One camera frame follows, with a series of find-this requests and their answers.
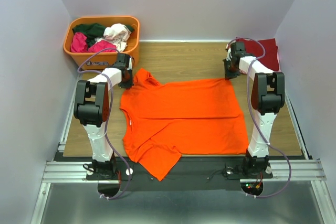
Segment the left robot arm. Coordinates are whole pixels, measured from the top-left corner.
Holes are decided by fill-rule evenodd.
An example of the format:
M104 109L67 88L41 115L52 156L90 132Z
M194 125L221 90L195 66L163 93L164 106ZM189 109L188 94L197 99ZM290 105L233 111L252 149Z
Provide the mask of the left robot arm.
M89 80L80 80L76 85L74 117L87 132L92 148L92 163L84 164L88 176L112 179L117 173L113 148L107 141L107 121L113 103L113 87L129 89L133 86L134 59L117 53L112 66Z

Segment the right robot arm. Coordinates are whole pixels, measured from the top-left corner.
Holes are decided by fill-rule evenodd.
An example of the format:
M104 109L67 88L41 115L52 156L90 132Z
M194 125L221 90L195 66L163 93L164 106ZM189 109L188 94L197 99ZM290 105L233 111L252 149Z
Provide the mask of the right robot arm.
M264 66L260 57L248 53L243 41L232 40L226 51L225 79L236 78L244 72L247 80L253 81L251 90L247 84L247 102L254 127L241 165L242 174L253 177L268 169L272 126L285 103L285 76Z

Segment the orange t-shirt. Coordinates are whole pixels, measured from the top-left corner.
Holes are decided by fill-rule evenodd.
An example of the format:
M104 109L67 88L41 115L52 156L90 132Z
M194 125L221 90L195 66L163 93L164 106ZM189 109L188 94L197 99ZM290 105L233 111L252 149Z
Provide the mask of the orange t-shirt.
M140 69L120 110L128 157L163 180L182 155L240 155L248 147L244 113L228 80L159 83Z

